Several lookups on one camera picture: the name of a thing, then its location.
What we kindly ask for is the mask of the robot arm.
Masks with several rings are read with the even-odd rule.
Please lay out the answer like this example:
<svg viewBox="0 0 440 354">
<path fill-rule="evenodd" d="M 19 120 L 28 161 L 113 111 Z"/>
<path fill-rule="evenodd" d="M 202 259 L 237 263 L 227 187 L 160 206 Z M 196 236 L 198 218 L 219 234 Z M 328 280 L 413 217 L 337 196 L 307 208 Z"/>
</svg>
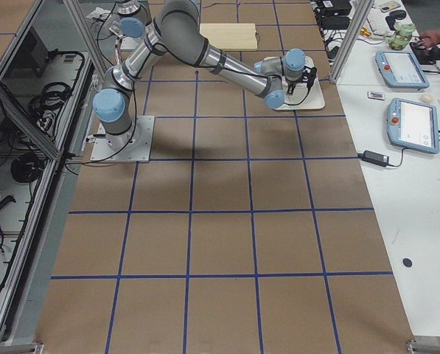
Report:
<svg viewBox="0 0 440 354">
<path fill-rule="evenodd" d="M 120 150 L 134 145 L 138 132 L 128 113 L 135 83 L 166 53 L 181 63 L 206 69 L 264 100 L 269 109 L 286 103 L 298 83 L 311 89 L 317 69 L 305 63 L 305 54 L 294 48 L 281 57 L 264 59 L 250 67 L 209 43 L 200 33 L 200 13 L 193 1 L 165 1 L 155 18 L 122 17 L 122 30 L 139 37 L 140 44 L 121 63 L 105 73 L 102 89 L 92 106 L 108 146 Z"/>
<path fill-rule="evenodd" d="M 152 22 L 150 5 L 145 0 L 116 0 L 115 11 L 120 17 L 122 33 L 130 38 L 142 37 Z"/>
</svg>

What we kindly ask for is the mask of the person hand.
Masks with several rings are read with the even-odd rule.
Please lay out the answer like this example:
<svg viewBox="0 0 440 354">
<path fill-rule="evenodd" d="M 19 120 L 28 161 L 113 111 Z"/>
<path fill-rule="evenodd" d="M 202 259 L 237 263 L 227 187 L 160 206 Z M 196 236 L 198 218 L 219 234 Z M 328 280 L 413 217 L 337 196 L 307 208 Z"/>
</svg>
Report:
<svg viewBox="0 0 440 354">
<path fill-rule="evenodd" d="M 440 44 L 440 27 L 421 32 L 419 37 L 427 48 L 432 48 Z"/>
</svg>

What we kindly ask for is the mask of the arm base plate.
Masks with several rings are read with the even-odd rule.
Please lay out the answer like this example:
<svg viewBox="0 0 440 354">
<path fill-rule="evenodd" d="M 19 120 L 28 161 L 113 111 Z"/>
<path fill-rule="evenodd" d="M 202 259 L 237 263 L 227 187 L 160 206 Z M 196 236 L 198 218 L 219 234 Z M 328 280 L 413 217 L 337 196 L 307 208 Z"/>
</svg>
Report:
<svg viewBox="0 0 440 354">
<path fill-rule="evenodd" d="M 152 115 L 138 115 L 132 127 L 127 133 L 120 136 L 112 136 L 105 133 L 102 124 L 99 124 L 98 134 L 91 152 L 91 162 L 96 163 L 131 163 L 150 161 L 151 147 L 155 117 Z"/>
<path fill-rule="evenodd" d="M 122 52 L 132 52 L 139 45 L 139 41 L 135 38 L 125 37 L 122 39 L 120 50 Z"/>
</svg>

